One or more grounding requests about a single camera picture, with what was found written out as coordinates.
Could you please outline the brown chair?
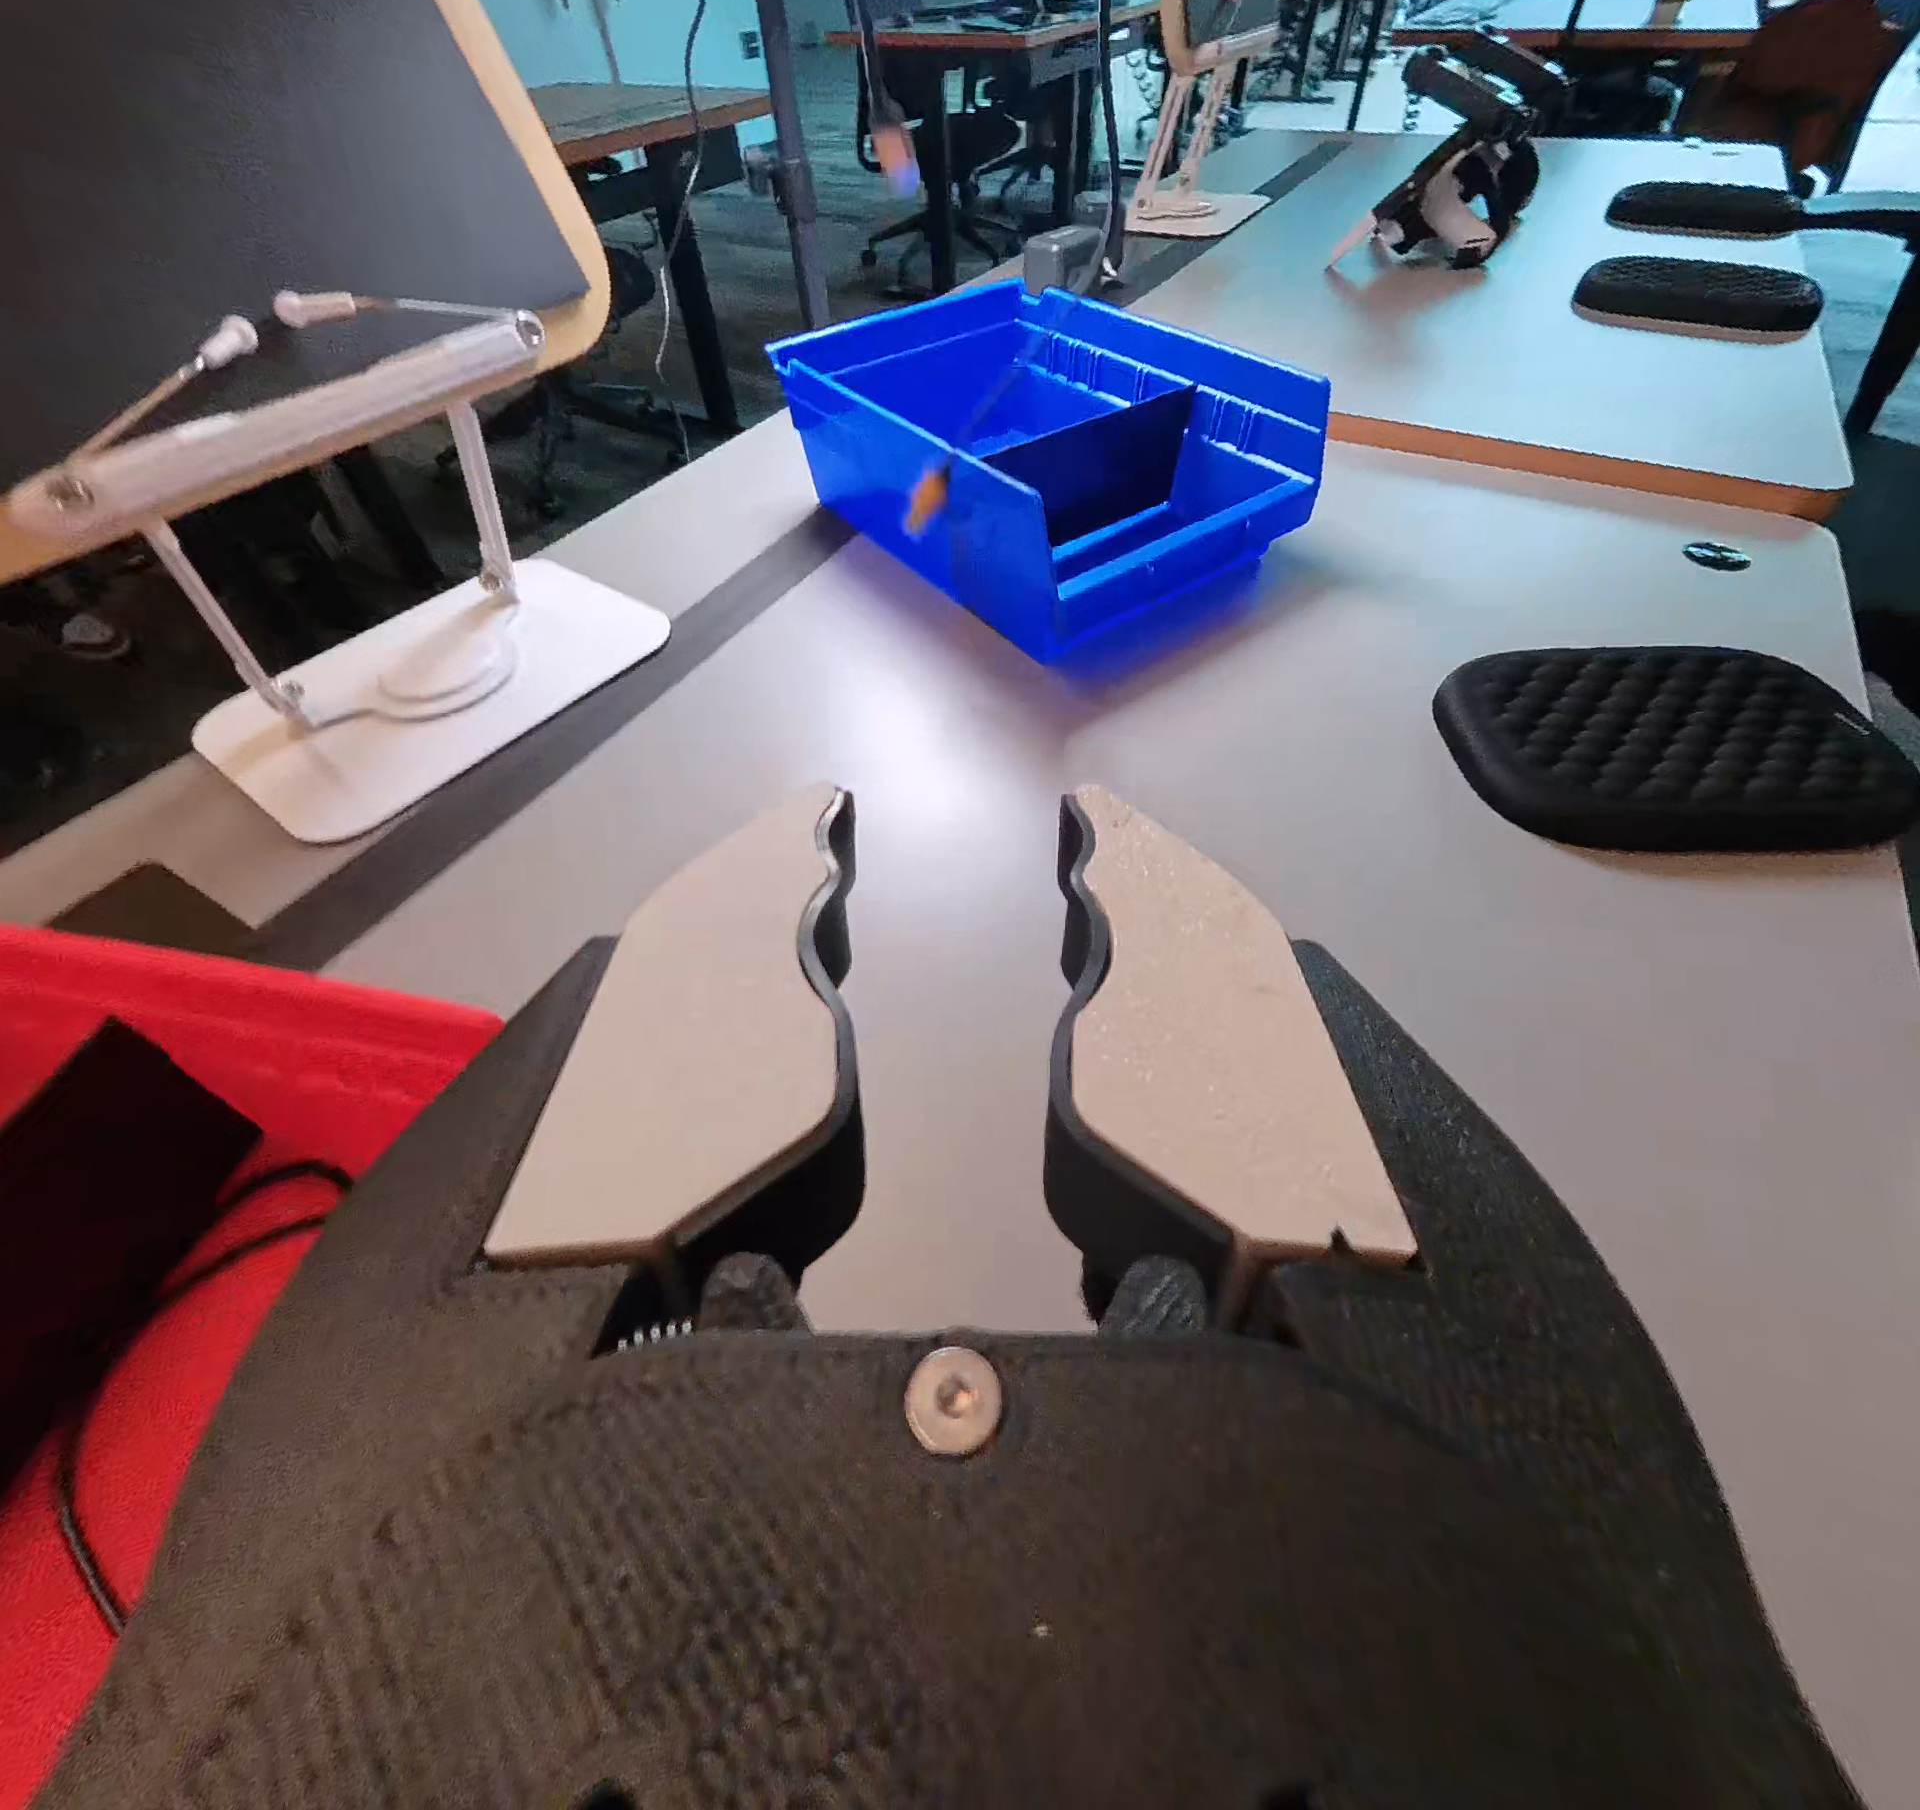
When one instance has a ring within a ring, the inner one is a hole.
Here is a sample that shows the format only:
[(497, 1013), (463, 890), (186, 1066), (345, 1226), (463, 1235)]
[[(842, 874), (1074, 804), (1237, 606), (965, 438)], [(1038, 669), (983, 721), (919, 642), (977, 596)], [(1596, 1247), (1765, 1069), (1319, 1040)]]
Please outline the brown chair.
[(1699, 69), (1673, 136), (1770, 144), (1800, 193), (1833, 189), (1912, 41), (1916, 15), (1891, 17), (1880, 0), (1794, 0), (1767, 13), (1732, 63)]

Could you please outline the grey top desk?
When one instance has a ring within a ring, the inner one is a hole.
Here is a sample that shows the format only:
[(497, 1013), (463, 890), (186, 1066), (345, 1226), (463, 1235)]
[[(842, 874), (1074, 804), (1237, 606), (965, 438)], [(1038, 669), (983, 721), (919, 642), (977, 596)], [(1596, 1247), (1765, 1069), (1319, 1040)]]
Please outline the grey top desk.
[(1758, 0), (1685, 0), (1671, 17), (1657, 0), (1439, 0), (1393, 25), (1393, 46), (1454, 46), (1499, 31), (1533, 52), (1739, 52), (1760, 31)]

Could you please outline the black honeycomb pad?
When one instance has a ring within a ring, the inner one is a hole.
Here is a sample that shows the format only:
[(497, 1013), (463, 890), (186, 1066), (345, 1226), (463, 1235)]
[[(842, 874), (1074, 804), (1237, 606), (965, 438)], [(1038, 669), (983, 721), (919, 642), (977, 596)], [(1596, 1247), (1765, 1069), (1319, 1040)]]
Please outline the black honeycomb pad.
[(1917, 819), (1916, 767), (1853, 700), (1743, 646), (1494, 652), (1430, 720), (1494, 813), (1580, 849), (1853, 853)]

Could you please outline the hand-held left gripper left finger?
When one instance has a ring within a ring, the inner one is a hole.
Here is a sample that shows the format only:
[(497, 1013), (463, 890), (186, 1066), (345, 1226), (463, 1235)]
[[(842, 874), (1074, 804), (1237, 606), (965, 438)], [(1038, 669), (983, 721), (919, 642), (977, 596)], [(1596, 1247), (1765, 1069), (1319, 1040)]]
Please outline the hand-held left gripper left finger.
[(851, 1114), (842, 902), (851, 796), (815, 783), (629, 917), (483, 1243), (494, 1266), (663, 1261)]

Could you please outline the white black hand-held device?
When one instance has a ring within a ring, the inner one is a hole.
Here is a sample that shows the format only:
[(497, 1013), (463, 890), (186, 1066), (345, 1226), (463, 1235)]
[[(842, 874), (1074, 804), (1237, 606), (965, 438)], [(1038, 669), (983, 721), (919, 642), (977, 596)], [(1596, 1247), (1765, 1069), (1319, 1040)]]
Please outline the white black hand-held device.
[(1404, 92), (1454, 112), (1457, 125), (1333, 246), (1326, 267), (1373, 244), (1397, 259), (1438, 246), (1448, 269), (1480, 269), (1533, 201), (1533, 137), (1561, 111), (1569, 83), (1508, 37), (1477, 30), (1454, 50), (1415, 50), (1404, 63)]

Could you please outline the black oval pad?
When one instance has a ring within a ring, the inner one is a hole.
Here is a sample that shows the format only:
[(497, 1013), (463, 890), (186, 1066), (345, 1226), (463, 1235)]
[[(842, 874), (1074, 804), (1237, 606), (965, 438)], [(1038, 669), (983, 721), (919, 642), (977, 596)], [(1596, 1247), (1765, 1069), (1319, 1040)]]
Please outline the black oval pad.
[(1823, 290), (1812, 278), (1773, 267), (1619, 255), (1574, 282), (1570, 307), (1627, 328), (1787, 341), (1818, 324)]
[(1794, 234), (1803, 214), (1803, 199), (1781, 186), (1658, 180), (1619, 189), (1605, 219), (1643, 234), (1768, 241)]

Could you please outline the wooden top desk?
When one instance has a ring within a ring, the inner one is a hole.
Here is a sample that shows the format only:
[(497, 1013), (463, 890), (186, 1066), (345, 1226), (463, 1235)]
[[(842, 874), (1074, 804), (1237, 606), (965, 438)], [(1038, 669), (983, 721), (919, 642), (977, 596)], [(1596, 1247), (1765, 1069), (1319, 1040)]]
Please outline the wooden top desk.
[(663, 313), (686, 342), (693, 372), (693, 429), (710, 438), (738, 431), (732, 378), (707, 287), (692, 203), (745, 180), (738, 131), (772, 114), (763, 90), (572, 81), (543, 85), (531, 102), (588, 219), (645, 219), (658, 236), (659, 267), (648, 272)]
[(956, 112), (947, 109), (948, 75), (983, 69), (1013, 90), (1013, 112), (1032, 105), (1044, 125), (1041, 157), (1052, 180), (1052, 223), (1066, 223), (1091, 189), (1097, 90), (1111, 60), (1144, 46), (1157, 30), (1161, 0), (1129, 0), (1100, 25), (1095, 13), (1055, 13), (1028, 28), (987, 15), (915, 20), (877, 30), (877, 56), (887, 94), (911, 122), (923, 125), (916, 157), (929, 239), (939, 263), (950, 261), (952, 203), (965, 165), (956, 150)]

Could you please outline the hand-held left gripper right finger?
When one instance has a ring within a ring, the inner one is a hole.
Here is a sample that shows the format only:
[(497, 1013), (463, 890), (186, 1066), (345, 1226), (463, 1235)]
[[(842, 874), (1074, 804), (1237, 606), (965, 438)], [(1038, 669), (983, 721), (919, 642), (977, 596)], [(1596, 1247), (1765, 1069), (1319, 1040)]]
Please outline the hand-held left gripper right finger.
[(1046, 1204), (1084, 1264), (1419, 1261), (1280, 919), (1111, 788), (1061, 797)]

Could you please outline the blue plastic bin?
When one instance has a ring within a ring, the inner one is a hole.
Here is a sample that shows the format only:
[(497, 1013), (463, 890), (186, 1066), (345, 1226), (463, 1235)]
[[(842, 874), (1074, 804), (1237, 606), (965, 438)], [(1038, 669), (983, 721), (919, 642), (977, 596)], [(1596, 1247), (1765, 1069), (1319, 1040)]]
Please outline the blue plastic bin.
[[(1020, 345), (1033, 366), (950, 473), (947, 512), (901, 530), (915, 481)], [(1107, 301), (1001, 280), (782, 339), (766, 351), (817, 502), (991, 627), (1056, 664), (1245, 582), (1316, 510), (1331, 384)], [(1199, 395), (1172, 499), (1061, 549), (1038, 495), (984, 456), (1189, 381)]]

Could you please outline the red plastic bin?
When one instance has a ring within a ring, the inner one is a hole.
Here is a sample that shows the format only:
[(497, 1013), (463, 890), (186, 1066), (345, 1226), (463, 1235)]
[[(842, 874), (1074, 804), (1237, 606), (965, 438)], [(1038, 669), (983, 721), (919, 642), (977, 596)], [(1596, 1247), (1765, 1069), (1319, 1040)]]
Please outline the red plastic bin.
[(105, 1377), (5, 1489), (5, 1806), (95, 1700), (214, 1408), (323, 1226), (502, 1028), (495, 1013), (228, 956), (5, 926), (3, 1116), (120, 1018), (261, 1138)]

